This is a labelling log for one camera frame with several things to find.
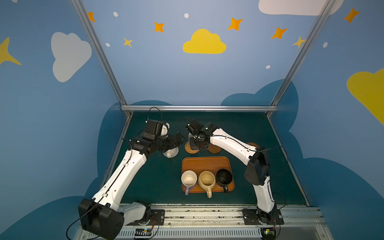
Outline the woven rattan coaster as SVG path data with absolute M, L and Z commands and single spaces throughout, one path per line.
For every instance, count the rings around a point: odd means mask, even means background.
M 198 153 L 200 150 L 193 150 L 193 149 L 191 148 L 190 143 L 189 143 L 189 142 L 186 142 L 186 144 L 185 144 L 185 151 L 186 151 L 187 153 L 189 153 L 189 154 L 196 154 L 196 153 Z

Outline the brown wooden coaster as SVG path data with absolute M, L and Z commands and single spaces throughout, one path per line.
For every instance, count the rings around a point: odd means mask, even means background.
M 247 143 L 247 144 L 250 145 L 250 146 L 255 147 L 256 149 L 259 149 L 259 148 L 260 148 L 260 146 L 259 146 L 258 144 L 256 144 L 256 143 L 249 142 L 249 143 Z
M 213 145 L 213 144 L 210 144 L 208 147 L 208 151 L 212 154 L 218 154 L 221 152 L 221 150 L 222 150 L 222 148 L 220 148 L 216 145 Z

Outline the white speckled mug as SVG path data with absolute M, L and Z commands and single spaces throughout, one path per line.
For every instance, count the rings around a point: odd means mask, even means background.
M 174 158 L 175 156 L 177 156 L 178 153 L 179 153 L 179 148 L 175 147 L 173 149 L 167 150 L 166 152 L 163 153 L 163 155 L 166 158 L 171 159 L 171 158 Z

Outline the light blue mug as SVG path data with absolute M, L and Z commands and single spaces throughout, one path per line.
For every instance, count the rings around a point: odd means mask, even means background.
M 192 145 L 195 145 L 195 136 L 191 133 L 188 134 L 189 137 L 189 144 L 192 147 Z

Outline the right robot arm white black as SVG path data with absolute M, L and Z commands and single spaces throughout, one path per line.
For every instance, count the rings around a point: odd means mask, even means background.
M 193 119 L 186 125 L 192 150 L 218 146 L 238 158 L 245 166 L 245 178 L 254 187 L 259 223 L 272 225 L 278 221 L 278 209 L 271 189 L 270 163 L 266 149 L 241 142 L 212 123 L 200 124 Z

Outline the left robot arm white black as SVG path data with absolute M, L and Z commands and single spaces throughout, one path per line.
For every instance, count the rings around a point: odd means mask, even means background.
M 147 120 L 146 127 L 129 141 L 131 148 L 117 169 L 90 199 L 83 199 L 78 206 L 82 229 L 106 240 L 117 237 L 122 227 L 131 223 L 145 225 L 151 220 L 151 205 L 136 201 L 121 207 L 121 200 L 140 168 L 151 155 L 159 151 L 170 152 L 174 157 L 178 147 L 185 142 L 179 132 L 170 133 L 166 122 Z

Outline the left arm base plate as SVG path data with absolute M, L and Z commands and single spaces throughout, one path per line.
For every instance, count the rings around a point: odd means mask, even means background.
M 128 226 L 152 226 L 153 222 L 155 222 L 155 225 L 158 226 L 163 226 L 165 222 L 165 210 L 160 209 L 160 210 L 151 210 L 151 216 L 149 219 L 144 222 L 144 221 L 134 221 Z

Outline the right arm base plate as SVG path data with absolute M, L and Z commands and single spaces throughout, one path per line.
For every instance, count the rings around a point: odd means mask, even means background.
M 259 209 L 243 209 L 245 225 L 284 225 L 282 213 L 279 209 L 272 210 L 270 213 Z

